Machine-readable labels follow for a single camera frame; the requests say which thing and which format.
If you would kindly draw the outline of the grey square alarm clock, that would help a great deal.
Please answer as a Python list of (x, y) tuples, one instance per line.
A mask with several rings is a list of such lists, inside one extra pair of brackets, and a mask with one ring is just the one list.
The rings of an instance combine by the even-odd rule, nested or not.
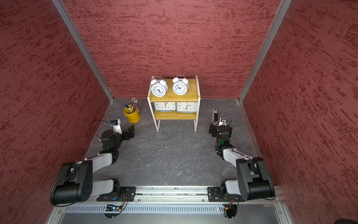
[(175, 102), (154, 102), (154, 108), (156, 111), (172, 112), (176, 111)]
[(179, 113), (196, 113), (198, 111), (197, 102), (177, 102), (176, 111)]

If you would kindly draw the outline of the white twin-bell clock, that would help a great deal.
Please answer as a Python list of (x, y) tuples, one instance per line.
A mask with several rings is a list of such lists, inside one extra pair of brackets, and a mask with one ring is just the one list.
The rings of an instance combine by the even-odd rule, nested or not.
[(164, 97), (168, 91), (167, 82), (159, 76), (153, 77), (151, 80), (151, 93), (155, 97)]
[(176, 77), (172, 79), (172, 82), (172, 90), (175, 94), (182, 96), (187, 93), (189, 88), (189, 79), (187, 79), (184, 75), (176, 75)]

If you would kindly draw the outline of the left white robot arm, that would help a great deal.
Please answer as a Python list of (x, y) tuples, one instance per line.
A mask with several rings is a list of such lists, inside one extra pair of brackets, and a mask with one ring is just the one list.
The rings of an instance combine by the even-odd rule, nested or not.
[(56, 207), (85, 202), (92, 197), (98, 201), (127, 200), (116, 178), (97, 180), (93, 174), (117, 162), (123, 141), (134, 138), (134, 125), (126, 131), (107, 130), (100, 136), (103, 150), (96, 156), (61, 165), (50, 193), (50, 203)]

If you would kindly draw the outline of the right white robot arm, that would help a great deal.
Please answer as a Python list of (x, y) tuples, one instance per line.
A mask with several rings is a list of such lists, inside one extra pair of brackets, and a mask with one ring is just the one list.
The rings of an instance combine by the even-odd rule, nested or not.
[(220, 199), (224, 201), (250, 201), (257, 199), (274, 200), (274, 184), (264, 159), (250, 157), (230, 143), (232, 128), (210, 125), (209, 134), (216, 138), (216, 154), (236, 167), (237, 178), (223, 180), (218, 189)]

